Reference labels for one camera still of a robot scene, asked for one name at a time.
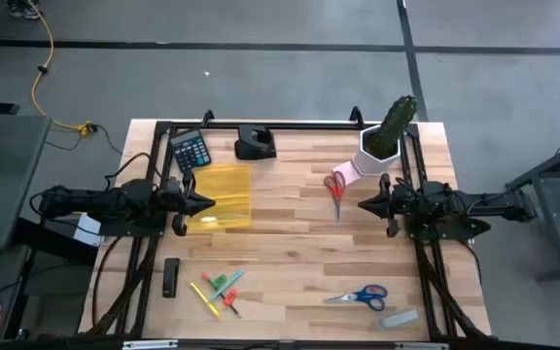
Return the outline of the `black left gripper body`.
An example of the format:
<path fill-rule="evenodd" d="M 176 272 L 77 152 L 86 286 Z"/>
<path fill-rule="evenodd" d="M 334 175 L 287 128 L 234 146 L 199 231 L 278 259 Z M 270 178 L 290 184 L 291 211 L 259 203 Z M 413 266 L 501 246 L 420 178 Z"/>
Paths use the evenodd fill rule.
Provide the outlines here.
<path fill-rule="evenodd" d="M 183 177 L 178 180 L 181 182 L 182 192 L 178 195 L 165 194 L 163 192 L 166 184 L 165 182 L 161 190 L 160 198 L 164 210 L 170 213 L 174 213 L 174 217 L 172 218 L 171 223 L 172 230 L 177 236 L 185 236 L 187 234 L 185 217 L 189 216 L 188 207 L 193 206 L 193 204 L 190 202 L 190 192 L 195 192 L 196 181 L 191 170 L 185 173 Z"/>

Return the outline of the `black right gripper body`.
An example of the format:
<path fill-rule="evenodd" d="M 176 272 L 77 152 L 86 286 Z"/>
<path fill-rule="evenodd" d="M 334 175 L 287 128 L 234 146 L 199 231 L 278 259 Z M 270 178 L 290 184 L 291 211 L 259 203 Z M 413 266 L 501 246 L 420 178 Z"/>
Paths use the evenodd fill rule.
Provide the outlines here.
<path fill-rule="evenodd" d="M 389 238 L 394 238 L 400 231 L 397 215 L 406 213 L 407 199 L 407 182 L 400 177 L 396 177 L 396 185 L 392 184 L 390 175 L 383 173 L 379 180 L 380 193 L 383 195 L 381 219 L 388 222 L 386 234 Z"/>

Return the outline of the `red handled scissors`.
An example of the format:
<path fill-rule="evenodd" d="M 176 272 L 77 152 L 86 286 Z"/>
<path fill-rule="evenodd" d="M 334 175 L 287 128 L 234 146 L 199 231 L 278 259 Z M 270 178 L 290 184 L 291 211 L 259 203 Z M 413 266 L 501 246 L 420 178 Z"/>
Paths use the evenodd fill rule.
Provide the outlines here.
<path fill-rule="evenodd" d="M 341 200 L 345 189 L 345 180 L 343 174 L 339 171 L 333 171 L 331 174 L 325 177 L 324 185 L 328 188 L 332 195 L 332 199 L 334 202 L 335 224 L 339 226 Z"/>

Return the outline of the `white rectangular eraser block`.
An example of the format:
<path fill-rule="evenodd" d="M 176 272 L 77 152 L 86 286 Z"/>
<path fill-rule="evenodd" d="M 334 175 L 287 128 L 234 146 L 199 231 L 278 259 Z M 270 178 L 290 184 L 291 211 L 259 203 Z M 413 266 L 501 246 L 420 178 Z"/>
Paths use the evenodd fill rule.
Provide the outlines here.
<path fill-rule="evenodd" d="M 340 173 L 344 179 L 344 184 L 349 186 L 362 179 L 361 174 L 357 171 L 354 164 L 351 161 L 346 161 L 336 166 L 333 173 Z"/>

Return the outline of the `teal pen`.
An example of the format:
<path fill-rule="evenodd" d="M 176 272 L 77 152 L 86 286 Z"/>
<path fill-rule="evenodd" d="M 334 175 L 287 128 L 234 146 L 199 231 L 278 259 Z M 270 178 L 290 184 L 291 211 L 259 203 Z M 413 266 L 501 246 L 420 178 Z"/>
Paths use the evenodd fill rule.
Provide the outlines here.
<path fill-rule="evenodd" d="M 228 287 L 230 287 L 239 277 L 243 275 L 245 269 L 240 269 L 235 272 L 223 285 L 219 287 L 219 289 L 209 298 L 209 301 L 214 301 L 217 297 L 220 296 Z"/>

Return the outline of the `blue handled scissors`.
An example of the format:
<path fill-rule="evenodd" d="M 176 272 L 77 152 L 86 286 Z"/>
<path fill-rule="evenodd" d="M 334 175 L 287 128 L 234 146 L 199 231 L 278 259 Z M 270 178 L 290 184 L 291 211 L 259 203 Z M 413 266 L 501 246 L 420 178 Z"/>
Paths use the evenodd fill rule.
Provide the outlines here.
<path fill-rule="evenodd" d="M 330 302 L 361 302 L 364 303 L 372 311 L 383 311 L 386 307 L 385 297 L 388 291 L 381 285 L 370 284 L 365 285 L 360 291 L 345 294 L 337 297 L 325 299 L 325 303 Z"/>

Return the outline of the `yellow transparent pencil case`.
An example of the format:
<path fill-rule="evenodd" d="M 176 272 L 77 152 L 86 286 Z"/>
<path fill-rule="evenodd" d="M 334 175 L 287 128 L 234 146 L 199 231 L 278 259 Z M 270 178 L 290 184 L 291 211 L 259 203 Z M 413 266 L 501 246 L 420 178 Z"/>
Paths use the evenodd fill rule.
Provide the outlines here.
<path fill-rule="evenodd" d="M 186 224 L 192 230 L 246 228 L 252 222 L 251 174 L 247 164 L 215 164 L 197 168 L 193 175 L 195 191 L 213 199 L 216 204 L 191 218 Z"/>

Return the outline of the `black desk calculator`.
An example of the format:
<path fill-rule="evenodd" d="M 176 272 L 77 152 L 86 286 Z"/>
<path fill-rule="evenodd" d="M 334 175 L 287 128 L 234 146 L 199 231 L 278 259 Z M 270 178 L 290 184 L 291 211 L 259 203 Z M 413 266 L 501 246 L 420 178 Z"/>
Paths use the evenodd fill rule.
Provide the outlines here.
<path fill-rule="evenodd" d="M 212 162 L 203 135 L 198 128 L 177 133 L 170 139 L 170 147 L 183 174 L 194 168 L 210 165 Z"/>

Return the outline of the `black pen with red cap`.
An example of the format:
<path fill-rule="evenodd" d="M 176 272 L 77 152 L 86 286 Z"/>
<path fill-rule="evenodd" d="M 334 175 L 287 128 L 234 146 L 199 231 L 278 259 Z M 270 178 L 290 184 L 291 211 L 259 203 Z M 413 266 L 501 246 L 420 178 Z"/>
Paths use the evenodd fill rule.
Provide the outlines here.
<path fill-rule="evenodd" d="M 203 272 L 203 273 L 202 273 L 202 278 L 213 288 L 213 286 L 212 286 L 212 281 L 213 281 L 214 279 L 212 279 L 208 273 Z M 225 295 L 226 295 L 227 293 L 228 293 L 228 291 L 225 290 L 222 294 L 220 294 L 220 297 L 222 298 L 223 304 L 224 304 L 224 297 L 225 297 Z M 232 304 L 232 306 L 227 306 L 227 307 L 234 313 L 234 315 L 235 315 L 237 318 L 240 318 L 240 317 L 241 317 L 240 313 L 239 313 L 238 310 L 234 307 L 233 304 Z"/>

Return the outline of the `black tape dispenser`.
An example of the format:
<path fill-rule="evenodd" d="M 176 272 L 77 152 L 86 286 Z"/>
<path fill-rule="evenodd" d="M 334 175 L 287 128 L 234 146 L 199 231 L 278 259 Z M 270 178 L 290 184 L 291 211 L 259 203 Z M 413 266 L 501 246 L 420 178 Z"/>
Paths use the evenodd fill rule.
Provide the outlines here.
<path fill-rule="evenodd" d="M 257 124 L 241 124 L 234 142 L 235 156 L 241 160 L 276 158 L 274 135 L 269 128 Z"/>

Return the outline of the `green cactus plant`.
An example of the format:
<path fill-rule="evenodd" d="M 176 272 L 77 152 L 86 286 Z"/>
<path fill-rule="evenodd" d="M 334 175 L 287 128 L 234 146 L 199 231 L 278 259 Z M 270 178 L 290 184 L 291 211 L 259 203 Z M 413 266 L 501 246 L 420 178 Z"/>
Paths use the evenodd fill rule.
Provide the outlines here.
<path fill-rule="evenodd" d="M 417 112 L 418 99 L 402 96 L 389 109 L 371 143 L 377 158 L 389 158 L 397 151 L 397 142 Z"/>

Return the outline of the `white flat box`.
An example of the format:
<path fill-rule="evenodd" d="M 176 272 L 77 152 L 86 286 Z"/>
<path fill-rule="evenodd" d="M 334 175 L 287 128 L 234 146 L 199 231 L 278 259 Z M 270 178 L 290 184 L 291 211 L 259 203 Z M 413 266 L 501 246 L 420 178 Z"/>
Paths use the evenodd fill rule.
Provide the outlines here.
<path fill-rule="evenodd" d="M 73 238 L 87 245 L 98 247 L 103 238 L 99 235 L 101 224 L 89 217 L 87 213 L 83 213 L 78 222 L 75 224 Z"/>

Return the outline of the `grey stapler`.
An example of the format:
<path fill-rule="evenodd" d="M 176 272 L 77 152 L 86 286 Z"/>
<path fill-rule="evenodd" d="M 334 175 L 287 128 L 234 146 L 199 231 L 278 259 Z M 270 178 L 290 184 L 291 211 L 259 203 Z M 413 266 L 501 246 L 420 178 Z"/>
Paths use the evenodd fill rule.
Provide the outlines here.
<path fill-rule="evenodd" d="M 394 315 L 384 316 L 374 321 L 374 325 L 378 330 L 384 331 L 388 329 L 398 328 L 405 324 L 412 323 L 419 319 L 419 314 L 415 309 L 406 310 Z"/>

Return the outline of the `grey desk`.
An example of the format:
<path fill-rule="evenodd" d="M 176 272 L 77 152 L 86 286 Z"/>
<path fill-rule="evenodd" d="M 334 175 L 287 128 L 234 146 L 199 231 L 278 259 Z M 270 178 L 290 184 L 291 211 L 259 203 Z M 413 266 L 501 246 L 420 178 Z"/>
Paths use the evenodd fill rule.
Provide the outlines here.
<path fill-rule="evenodd" d="M 0 250 L 12 239 L 51 124 L 43 116 L 0 116 Z"/>

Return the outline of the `silver metal bracket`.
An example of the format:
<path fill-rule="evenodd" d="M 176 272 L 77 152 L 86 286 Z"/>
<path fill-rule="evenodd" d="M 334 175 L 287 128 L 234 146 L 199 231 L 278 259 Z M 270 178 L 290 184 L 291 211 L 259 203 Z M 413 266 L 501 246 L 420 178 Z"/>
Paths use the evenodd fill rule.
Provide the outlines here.
<path fill-rule="evenodd" d="M 450 350 L 445 343 L 432 342 L 396 342 L 395 350 Z"/>
<path fill-rule="evenodd" d="M 177 339 L 136 340 L 124 342 L 122 350 L 175 350 L 178 348 L 178 345 Z"/>

